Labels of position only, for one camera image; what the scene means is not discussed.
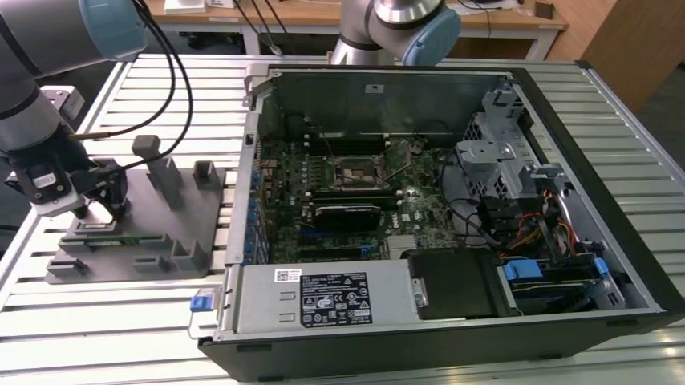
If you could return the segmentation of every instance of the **metal slotted table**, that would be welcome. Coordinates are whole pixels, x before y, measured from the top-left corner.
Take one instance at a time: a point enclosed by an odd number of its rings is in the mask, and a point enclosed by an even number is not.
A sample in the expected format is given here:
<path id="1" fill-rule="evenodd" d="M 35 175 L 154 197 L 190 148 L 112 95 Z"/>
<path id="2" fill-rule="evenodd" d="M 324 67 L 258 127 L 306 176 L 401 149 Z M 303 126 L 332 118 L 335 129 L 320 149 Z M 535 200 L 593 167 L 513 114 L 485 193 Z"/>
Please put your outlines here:
<path id="1" fill-rule="evenodd" d="M 246 108 L 243 73 L 251 63 L 324 63 L 320 57 L 183 56 L 196 115 L 175 152 L 179 167 L 214 160 L 232 169 L 216 230 L 214 274 L 203 279 L 51 286 L 43 281 L 68 215 L 32 212 L 0 262 L 0 383 L 234 383 L 190 339 L 188 302 L 198 288 L 220 283 L 228 239 L 235 168 Z M 442 65 L 525 67 L 605 180 L 681 293 L 685 293 L 685 175 L 593 70 L 574 63 L 450 60 Z M 117 64 L 81 132 L 143 121 L 167 96 L 170 72 L 160 55 Z M 170 145 L 186 120 L 186 92 L 136 134 Z M 542 148 L 553 151 L 537 132 Z M 134 134 L 89 142 L 89 153 L 135 160 Z M 212 323 L 212 315 L 200 324 Z M 294 383 L 497 384 L 685 383 L 685 322 L 617 338 L 573 358 L 312 379 Z"/>

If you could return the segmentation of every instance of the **power supply label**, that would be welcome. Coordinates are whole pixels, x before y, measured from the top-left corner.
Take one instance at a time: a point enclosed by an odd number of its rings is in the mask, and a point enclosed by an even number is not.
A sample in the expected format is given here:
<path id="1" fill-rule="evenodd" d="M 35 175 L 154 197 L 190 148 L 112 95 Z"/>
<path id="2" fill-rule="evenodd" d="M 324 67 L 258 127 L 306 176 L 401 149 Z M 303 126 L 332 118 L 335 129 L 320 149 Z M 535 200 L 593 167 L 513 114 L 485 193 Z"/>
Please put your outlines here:
<path id="1" fill-rule="evenodd" d="M 299 292 L 303 327 L 373 323 L 366 273 L 303 275 Z"/>

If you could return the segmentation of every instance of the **floor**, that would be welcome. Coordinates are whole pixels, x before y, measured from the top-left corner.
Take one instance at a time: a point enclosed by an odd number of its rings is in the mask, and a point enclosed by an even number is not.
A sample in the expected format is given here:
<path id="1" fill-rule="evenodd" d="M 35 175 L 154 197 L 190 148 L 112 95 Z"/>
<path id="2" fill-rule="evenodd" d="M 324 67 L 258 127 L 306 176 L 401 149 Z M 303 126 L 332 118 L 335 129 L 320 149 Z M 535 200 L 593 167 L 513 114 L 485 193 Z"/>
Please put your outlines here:
<path id="1" fill-rule="evenodd" d="M 178 36 L 178 34 L 170 34 L 170 40 L 180 54 L 240 54 L 240 46 L 230 42 L 230 36 L 216 38 L 208 42 L 208 46 L 202 50 L 190 48 L 187 40 Z M 335 37 L 328 36 L 320 40 L 312 39 L 308 35 L 296 35 L 288 43 L 294 43 L 296 46 L 294 53 L 299 55 L 323 55 L 331 49 Z M 146 52 L 162 53 L 159 45 L 151 43 Z M 112 67 L 112 63 L 101 63 L 72 71 L 65 75 L 44 79 L 41 82 L 52 85 L 65 84 L 75 86 L 87 101 L 85 112 L 100 92 Z M 685 89 L 685 68 L 681 67 L 673 71 L 672 76 L 664 82 L 661 89 L 637 116 L 677 163 L 685 168 L 685 152 L 682 151 L 685 148 L 685 93 L 682 93 L 682 89 Z M 7 165 L 0 162 L 0 178 L 3 180 L 8 173 Z M 24 198 L 8 187 L 0 185 L 0 224 L 20 225 L 28 210 L 29 205 Z M 0 231 L 0 256 L 8 248 L 12 236 L 12 233 Z"/>

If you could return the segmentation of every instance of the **circuit board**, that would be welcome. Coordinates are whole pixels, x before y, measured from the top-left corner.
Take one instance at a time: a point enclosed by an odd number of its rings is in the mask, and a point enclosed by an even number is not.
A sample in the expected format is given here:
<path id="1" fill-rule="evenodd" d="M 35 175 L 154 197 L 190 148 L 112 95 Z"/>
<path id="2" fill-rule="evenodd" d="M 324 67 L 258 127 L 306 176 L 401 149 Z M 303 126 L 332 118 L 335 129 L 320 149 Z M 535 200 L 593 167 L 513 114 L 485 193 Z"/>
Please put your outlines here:
<path id="1" fill-rule="evenodd" d="M 262 143 L 264 201 L 274 222 L 270 263 L 389 259 L 386 240 L 401 235 L 413 236 L 419 249 L 457 246 L 435 183 L 435 159 L 445 149 L 423 150 L 421 144 L 413 138 L 393 138 L 381 154 L 323 156 L 310 154 L 303 143 Z M 382 199 L 397 205 L 381 211 L 378 225 L 359 232 L 318 229 L 311 220 L 311 194 L 366 189 L 390 191 L 391 197 Z M 373 205 L 365 198 L 335 205 L 344 204 Z"/>

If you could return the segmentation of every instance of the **screw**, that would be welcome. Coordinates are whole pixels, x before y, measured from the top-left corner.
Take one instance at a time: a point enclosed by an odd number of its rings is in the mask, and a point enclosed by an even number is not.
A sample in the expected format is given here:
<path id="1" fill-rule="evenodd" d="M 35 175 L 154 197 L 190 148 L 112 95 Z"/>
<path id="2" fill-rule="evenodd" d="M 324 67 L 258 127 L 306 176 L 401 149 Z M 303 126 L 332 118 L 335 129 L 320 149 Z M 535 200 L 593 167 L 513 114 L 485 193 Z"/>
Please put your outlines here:
<path id="1" fill-rule="evenodd" d="M 426 306 L 426 297 L 421 293 L 414 294 L 414 301 L 417 302 L 418 307 Z"/>

